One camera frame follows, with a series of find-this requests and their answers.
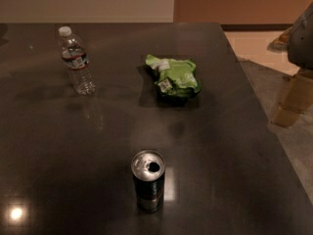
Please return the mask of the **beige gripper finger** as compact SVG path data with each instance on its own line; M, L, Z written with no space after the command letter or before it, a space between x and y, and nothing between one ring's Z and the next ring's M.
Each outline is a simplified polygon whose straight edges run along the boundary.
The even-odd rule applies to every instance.
M280 127L291 127L312 105L313 71L299 70L284 89L272 122Z

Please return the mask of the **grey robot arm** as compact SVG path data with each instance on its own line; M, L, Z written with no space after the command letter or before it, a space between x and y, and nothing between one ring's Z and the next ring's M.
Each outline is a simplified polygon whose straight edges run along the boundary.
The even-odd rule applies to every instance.
M299 67L279 98L272 122L290 127L313 105L313 3L291 27L288 60Z

